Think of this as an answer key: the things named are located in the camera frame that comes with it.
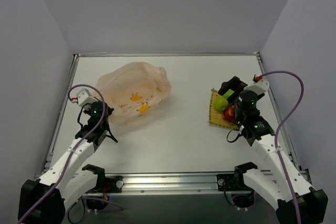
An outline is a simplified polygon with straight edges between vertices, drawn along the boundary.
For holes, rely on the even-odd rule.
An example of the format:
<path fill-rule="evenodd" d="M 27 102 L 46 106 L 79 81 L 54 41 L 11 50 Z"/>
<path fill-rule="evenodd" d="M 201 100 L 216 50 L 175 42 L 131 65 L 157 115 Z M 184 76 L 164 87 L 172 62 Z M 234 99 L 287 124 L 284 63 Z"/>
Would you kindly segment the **translucent banana print plastic bag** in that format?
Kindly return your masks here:
<path fill-rule="evenodd" d="M 129 122 L 158 107 L 171 93 L 166 70 L 147 62 L 131 62 L 102 75 L 96 88 L 114 109 L 110 122 Z"/>

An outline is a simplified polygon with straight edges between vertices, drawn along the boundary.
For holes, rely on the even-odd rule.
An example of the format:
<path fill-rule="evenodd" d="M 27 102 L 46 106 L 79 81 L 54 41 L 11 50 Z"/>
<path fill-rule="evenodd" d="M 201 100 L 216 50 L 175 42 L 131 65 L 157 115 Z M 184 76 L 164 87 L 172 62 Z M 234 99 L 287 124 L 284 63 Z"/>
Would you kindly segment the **green fake pear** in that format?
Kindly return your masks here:
<path fill-rule="evenodd" d="M 222 95 L 218 95 L 215 97 L 215 100 L 214 100 L 214 109 L 217 111 L 217 112 L 224 112 L 225 109 L 227 108 L 228 106 L 228 101 L 227 99 L 222 96 Z"/>

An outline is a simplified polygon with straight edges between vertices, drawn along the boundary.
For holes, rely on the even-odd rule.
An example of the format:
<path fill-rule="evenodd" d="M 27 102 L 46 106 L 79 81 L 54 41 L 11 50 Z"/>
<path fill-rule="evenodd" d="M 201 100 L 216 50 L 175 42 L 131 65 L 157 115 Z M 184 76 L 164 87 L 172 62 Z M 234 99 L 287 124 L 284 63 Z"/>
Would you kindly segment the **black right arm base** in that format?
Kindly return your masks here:
<path fill-rule="evenodd" d="M 233 173 L 217 174 L 216 181 L 218 191 L 223 192 L 228 204 L 237 210 L 248 211 L 261 202 L 256 192 L 237 181 Z"/>

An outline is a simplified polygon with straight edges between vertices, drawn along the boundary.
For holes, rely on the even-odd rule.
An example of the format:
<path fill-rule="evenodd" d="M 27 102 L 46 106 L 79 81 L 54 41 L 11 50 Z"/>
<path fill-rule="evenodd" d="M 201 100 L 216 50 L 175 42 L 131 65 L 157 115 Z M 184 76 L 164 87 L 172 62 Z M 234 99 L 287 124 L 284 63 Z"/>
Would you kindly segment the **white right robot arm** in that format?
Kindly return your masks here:
<path fill-rule="evenodd" d="M 238 134 L 231 142 L 244 138 L 275 179 L 271 180 L 256 164 L 248 162 L 236 166 L 233 178 L 224 181 L 222 187 L 257 193 L 275 210 L 279 223 L 323 223 L 328 197 L 300 174 L 278 143 L 280 130 L 274 130 L 257 109 L 269 82 L 263 76 L 255 76 L 253 82 L 248 85 L 234 76 L 222 83 L 218 95 L 228 102 L 224 119 L 237 126 Z"/>

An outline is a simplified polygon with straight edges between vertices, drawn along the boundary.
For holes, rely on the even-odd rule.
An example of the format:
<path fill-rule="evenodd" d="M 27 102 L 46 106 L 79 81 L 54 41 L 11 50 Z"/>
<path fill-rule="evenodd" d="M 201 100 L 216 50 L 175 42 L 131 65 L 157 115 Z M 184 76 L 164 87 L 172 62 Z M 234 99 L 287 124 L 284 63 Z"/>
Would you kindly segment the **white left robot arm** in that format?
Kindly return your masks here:
<path fill-rule="evenodd" d="M 86 165 L 110 132 L 113 109 L 96 99 L 81 105 L 89 115 L 72 143 L 56 163 L 37 180 L 28 179 L 20 190 L 18 223 L 62 223 L 67 210 L 83 194 L 105 188 L 104 169 Z"/>

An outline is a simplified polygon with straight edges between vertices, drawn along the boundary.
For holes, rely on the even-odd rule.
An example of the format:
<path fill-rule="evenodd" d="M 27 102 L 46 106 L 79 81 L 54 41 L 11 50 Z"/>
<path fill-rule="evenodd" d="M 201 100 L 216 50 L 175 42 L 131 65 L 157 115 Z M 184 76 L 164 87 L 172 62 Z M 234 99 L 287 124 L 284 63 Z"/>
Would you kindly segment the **red lychee bunch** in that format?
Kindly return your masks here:
<path fill-rule="evenodd" d="M 235 120 L 235 106 L 229 105 L 223 112 L 222 117 L 225 121 L 236 124 Z"/>

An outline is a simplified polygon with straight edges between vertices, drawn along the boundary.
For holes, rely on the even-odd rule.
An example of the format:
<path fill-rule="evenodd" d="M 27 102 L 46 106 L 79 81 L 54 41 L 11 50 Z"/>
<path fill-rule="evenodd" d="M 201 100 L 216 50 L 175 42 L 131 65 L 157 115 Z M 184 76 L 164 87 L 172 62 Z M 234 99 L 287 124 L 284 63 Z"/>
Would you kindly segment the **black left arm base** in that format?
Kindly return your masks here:
<path fill-rule="evenodd" d="M 87 192 L 87 198 L 99 198 L 104 201 L 110 201 L 112 194 L 122 193 L 123 177 L 106 177 L 102 184 Z M 107 202 L 101 200 L 86 199 L 85 204 L 90 210 L 103 211 L 108 206 Z"/>

